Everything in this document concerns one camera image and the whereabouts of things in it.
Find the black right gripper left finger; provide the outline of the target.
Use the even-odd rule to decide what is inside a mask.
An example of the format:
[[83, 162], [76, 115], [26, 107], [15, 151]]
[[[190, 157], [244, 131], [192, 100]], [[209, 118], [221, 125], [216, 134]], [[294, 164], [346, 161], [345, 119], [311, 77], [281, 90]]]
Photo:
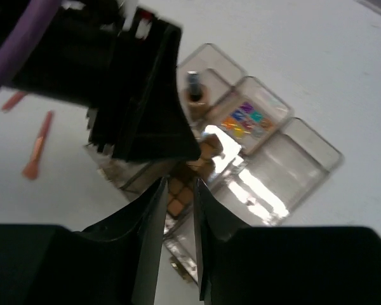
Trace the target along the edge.
[[167, 180], [82, 231], [0, 224], [0, 304], [153, 304]]

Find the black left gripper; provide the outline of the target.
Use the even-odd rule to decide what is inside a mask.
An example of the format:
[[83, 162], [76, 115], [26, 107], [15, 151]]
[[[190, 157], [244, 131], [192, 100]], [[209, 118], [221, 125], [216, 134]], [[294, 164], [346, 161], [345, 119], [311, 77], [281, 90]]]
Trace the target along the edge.
[[143, 8], [129, 19], [117, 1], [0, 1], [0, 87], [85, 106], [88, 142], [113, 153], [142, 46], [160, 24], [172, 23]]

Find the round pink makeup brush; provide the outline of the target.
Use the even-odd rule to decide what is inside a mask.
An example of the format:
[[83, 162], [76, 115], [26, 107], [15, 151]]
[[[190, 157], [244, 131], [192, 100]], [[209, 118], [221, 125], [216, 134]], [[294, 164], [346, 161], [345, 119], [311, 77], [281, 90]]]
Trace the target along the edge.
[[2, 106], [1, 111], [2, 112], [8, 112], [12, 110], [25, 96], [27, 95], [27, 92], [24, 91], [18, 91], [14, 93]]

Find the glitter eyeshadow palette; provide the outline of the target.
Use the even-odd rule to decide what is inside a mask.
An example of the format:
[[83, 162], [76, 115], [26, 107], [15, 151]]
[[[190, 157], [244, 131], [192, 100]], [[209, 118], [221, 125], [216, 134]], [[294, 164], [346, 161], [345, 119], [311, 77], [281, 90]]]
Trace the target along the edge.
[[235, 139], [244, 140], [250, 137], [253, 140], [258, 140], [271, 131], [275, 124], [269, 117], [260, 112], [252, 102], [244, 100], [226, 115], [220, 122], [220, 126]]

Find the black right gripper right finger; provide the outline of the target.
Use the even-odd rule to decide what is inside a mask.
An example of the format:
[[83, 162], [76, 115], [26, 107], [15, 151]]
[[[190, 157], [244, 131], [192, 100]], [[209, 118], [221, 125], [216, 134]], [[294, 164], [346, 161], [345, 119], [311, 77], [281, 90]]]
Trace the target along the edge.
[[197, 179], [194, 234], [205, 304], [381, 304], [381, 237], [363, 226], [250, 226]]

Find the black-cased brown eyeshadow palette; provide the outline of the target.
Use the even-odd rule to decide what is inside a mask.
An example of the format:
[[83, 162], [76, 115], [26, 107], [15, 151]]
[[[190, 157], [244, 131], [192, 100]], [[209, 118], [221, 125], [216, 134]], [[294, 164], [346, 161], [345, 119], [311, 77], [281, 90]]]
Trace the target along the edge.
[[196, 161], [181, 161], [170, 172], [168, 178], [168, 214], [177, 220], [194, 198], [194, 181], [197, 178], [208, 181], [215, 171], [213, 158], [223, 152], [219, 137], [207, 134], [199, 142], [201, 155]]

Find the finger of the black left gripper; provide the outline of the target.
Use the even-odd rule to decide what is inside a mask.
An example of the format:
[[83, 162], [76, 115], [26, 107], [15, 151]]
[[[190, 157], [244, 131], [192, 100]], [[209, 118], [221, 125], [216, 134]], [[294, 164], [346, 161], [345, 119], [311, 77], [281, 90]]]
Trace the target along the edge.
[[140, 78], [121, 120], [112, 157], [124, 161], [193, 161], [201, 155], [199, 144], [185, 117], [177, 88], [177, 58], [181, 28], [160, 24], [142, 46], [135, 72]]

